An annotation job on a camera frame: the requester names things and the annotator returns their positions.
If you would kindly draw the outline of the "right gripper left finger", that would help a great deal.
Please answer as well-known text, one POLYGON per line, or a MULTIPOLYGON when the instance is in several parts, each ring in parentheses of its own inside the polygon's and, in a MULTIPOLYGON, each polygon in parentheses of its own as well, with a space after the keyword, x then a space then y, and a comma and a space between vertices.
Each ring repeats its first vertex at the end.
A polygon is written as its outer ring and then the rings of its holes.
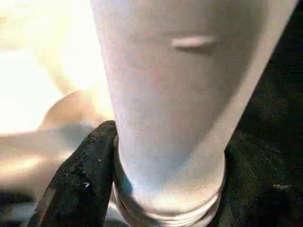
POLYGON ((95 128, 58 168, 29 221, 31 227, 101 227, 113 183, 114 121, 95 128))

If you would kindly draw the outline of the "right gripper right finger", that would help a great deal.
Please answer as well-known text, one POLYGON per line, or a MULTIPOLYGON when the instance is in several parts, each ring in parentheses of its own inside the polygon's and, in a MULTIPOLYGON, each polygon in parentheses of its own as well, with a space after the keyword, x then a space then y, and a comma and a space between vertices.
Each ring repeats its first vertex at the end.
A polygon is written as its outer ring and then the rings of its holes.
POLYGON ((226 182, 212 226, 302 226, 303 159, 299 149, 235 131, 225 155, 226 182))

